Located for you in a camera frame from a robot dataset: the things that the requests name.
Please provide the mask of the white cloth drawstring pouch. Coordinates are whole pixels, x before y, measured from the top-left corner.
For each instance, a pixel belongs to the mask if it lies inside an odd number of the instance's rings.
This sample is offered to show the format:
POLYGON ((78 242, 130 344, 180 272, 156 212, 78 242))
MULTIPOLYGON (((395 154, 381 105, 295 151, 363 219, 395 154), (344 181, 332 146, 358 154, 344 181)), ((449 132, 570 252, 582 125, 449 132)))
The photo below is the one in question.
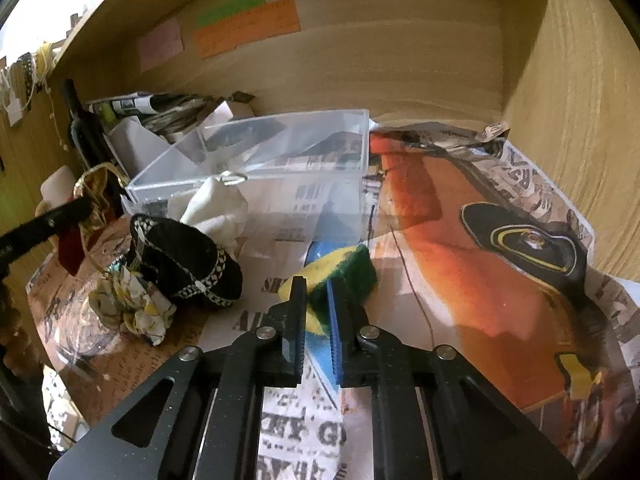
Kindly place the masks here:
POLYGON ((209 177, 196 190, 171 196, 167 215, 199 230, 234 255, 246 225, 248 203, 236 186, 209 177))

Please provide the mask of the black patterned-trim fabric pouch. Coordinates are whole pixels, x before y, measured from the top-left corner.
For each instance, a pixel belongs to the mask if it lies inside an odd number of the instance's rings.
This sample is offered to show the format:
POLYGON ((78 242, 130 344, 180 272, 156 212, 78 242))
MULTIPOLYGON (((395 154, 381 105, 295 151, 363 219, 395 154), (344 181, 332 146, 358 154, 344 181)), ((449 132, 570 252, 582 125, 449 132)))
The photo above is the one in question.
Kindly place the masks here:
POLYGON ((242 295, 243 274, 228 252, 193 226, 135 214, 125 261, 178 308, 215 312, 242 295))

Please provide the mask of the gold shiny fabric bag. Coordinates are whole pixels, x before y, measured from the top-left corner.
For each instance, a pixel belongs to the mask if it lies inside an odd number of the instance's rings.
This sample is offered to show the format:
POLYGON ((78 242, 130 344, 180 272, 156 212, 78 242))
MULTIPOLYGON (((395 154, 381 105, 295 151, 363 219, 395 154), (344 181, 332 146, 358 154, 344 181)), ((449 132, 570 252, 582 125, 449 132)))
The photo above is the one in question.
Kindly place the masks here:
POLYGON ((126 195, 127 178, 111 162, 102 162, 85 171, 73 188, 73 198, 89 201, 89 217, 80 222, 81 239, 89 245, 114 221, 124 214, 122 196, 126 195))

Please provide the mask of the orange car newspaper sheet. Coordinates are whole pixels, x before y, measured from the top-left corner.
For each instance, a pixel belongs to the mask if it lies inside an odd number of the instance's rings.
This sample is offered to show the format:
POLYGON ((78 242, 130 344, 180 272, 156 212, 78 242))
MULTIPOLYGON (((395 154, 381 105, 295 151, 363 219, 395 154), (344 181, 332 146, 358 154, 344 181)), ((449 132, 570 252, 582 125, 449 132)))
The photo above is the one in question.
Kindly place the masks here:
POLYGON ((370 318, 457 348, 582 479, 623 479, 639 428, 639 287, 592 264, 596 236, 497 136, 437 122, 375 131, 370 318))

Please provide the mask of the pink sticky note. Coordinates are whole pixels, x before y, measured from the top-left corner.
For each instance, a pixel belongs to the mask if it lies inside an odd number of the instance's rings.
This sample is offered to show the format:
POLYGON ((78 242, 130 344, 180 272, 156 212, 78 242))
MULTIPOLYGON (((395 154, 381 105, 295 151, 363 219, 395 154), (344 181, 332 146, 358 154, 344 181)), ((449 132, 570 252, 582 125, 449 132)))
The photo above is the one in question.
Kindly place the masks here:
POLYGON ((142 73, 166 63, 183 51, 181 27, 176 18, 157 25, 137 40, 142 73))

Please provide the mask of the clear plastic storage bin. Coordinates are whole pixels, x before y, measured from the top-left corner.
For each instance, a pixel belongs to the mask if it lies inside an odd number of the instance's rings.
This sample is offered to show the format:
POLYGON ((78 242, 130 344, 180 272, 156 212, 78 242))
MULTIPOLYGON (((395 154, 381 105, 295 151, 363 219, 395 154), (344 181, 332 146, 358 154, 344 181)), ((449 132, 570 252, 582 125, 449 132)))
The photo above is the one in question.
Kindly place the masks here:
POLYGON ((245 237, 355 244, 366 236, 367 110, 316 110, 200 125, 126 188, 128 214, 179 219, 178 199, 214 178, 247 201, 245 237))

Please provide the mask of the green sticky note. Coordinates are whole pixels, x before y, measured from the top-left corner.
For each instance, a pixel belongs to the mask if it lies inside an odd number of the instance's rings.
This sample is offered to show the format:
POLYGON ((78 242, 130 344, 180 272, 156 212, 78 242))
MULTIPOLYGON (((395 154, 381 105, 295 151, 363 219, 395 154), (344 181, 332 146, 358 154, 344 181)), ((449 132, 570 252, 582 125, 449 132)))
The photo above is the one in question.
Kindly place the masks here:
POLYGON ((203 11, 198 16, 196 24, 198 24, 198 27, 205 27, 225 18, 230 18, 234 14, 254 9, 256 6, 262 6, 265 3, 266 0, 229 0, 219 3, 203 11))

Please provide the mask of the orange sticky note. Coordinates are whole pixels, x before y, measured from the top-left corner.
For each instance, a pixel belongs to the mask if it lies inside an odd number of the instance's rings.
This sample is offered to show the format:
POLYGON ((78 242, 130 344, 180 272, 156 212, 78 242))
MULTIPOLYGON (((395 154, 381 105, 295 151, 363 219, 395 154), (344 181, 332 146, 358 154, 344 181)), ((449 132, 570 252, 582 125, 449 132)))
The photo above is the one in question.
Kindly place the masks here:
POLYGON ((193 39, 198 56, 209 58, 244 44, 299 31, 295 0, 277 0, 201 27, 193 39))

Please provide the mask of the yellow green sponge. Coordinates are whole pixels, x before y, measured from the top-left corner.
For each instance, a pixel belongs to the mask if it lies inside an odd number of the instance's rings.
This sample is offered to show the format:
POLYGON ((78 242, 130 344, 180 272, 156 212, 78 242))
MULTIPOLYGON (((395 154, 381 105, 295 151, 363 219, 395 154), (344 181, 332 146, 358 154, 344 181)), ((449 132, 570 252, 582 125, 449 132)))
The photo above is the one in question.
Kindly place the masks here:
POLYGON ((363 304, 378 282, 369 249, 363 244, 338 248, 304 266, 280 286, 281 300, 290 298, 294 278, 306 280, 306 330, 318 336, 329 335, 328 284, 332 278, 344 282, 347 298, 353 304, 363 304))

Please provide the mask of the small white cardboard box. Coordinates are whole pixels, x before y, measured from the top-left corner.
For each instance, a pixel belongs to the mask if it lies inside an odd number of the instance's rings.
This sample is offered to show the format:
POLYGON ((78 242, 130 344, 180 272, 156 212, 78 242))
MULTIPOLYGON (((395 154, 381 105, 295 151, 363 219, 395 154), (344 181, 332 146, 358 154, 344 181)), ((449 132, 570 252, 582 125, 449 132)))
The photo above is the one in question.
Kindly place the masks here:
POLYGON ((252 94, 242 91, 235 91, 228 98, 220 98, 208 110, 208 114, 204 117, 201 125, 213 127, 226 122, 233 122, 234 120, 252 118, 255 114, 250 104, 254 99, 255 97, 252 94))

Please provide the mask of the floral yellow white scrunchie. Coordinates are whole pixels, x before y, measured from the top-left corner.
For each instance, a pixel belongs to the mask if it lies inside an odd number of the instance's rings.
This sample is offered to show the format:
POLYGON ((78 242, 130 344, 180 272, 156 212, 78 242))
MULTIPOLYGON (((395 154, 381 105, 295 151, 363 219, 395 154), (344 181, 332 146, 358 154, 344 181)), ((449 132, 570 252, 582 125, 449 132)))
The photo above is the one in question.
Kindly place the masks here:
POLYGON ((165 340, 176 312, 155 285, 119 262, 98 279, 88 303, 104 326, 144 339, 153 347, 165 340))

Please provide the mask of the white paper sheet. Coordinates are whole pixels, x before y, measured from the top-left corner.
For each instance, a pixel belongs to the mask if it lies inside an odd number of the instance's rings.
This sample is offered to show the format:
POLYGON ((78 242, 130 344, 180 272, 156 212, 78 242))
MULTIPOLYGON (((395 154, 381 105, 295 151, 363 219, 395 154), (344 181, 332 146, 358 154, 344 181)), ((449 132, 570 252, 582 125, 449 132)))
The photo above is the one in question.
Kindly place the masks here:
POLYGON ((130 179, 169 148, 165 139, 144 128, 137 117, 124 118, 107 133, 106 140, 130 179))

